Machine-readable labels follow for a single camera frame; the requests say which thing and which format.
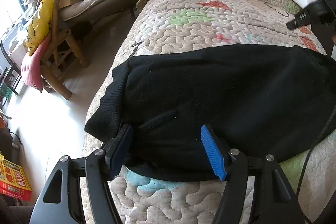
black cloth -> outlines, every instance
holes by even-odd
[[[299,46],[135,56],[112,76],[85,131],[106,142],[131,124],[126,167],[168,181],[216,178],[203,124],[247,156],[281,162],[310,148],[336,104],[336,62]],[[335,127],[333,120],[322,139]]]

metal screw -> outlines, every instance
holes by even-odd
[[[95,154],[96,156],[101,156],[101,155],[103,155],[103,153],[104,153],[104,150],[102,150],[102,149],[97,149],[97,150],[94,152],[94,154]]]
[[[232,148],[230,150],[230,154],[233,155],[233,156],[237,156],[239,155],[240,151],[237,149],[237,148]]]
[[[59,160],[60,160],[61,162],[66,162],[68,159],[69,159],[68,156],[62,156]]]
[[[266,160],[268,160],[268,161],[273,161],[273,160],[274,160],[274,156],[268,154],[268,155],[266,155]]]

pink cloth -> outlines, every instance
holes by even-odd
[[[26,53],[21,65],[21,76],[23,82],[28,86],[36,88],[39,92],[42,92],[43,90],[40,60],[50,42],[50,38],[51,34],[49,32],[47,37],[37,47],[32,56],[29,56],[28,53]]]

green basket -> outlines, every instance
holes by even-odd
[[[12,90],[4,82],[0,85],[0,95],[7,99],[12,95]]]

colorful pattern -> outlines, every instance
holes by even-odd
[[[288,30],[299,9],[291,0],[142,0],[143,10],[121,45],[113,66],[89,108],[89,119],[112,82],[112,70],[132,55],[169,54],[235,43],[300,46],[325,54],[322,45],[307,30]],[[83,155],[101,142],[85,134]],[[294,189],[307,153],[281,163]],[[336,141],[326,138],[313,151],[303,180],[299,202],[311,220],[321,213],[336,189]],[[162,182],[139,176],[125,167],[109,182],[121,219],[127,224],[211,224],[225,188],[219,180]],[[241,224],[248,223],[253,197],[249,178]],[[84,212],[93,224],[86,182],[81,181]]]
[[[311,31],[306,27],[302,26],[299,28],[300,32],[305,33],[305,34],[311,34]]]
[[[168,18],[169,24],[181,26],[191,22],[211,22],[212,18],[204,12],[196,12],[195,9],[182,9],[177,14]]]
[[[200,2],[198,4],[202,6],[221,8],[232,12],[232,9],[221,1],[211,0],[209,2]]]
[[[314,42],[311,41],[308,37],[303,36],[303,37],[300,37],[300,38],[307,48],[309,48],[313,51],[316,51],[316,52],[318,51]]]

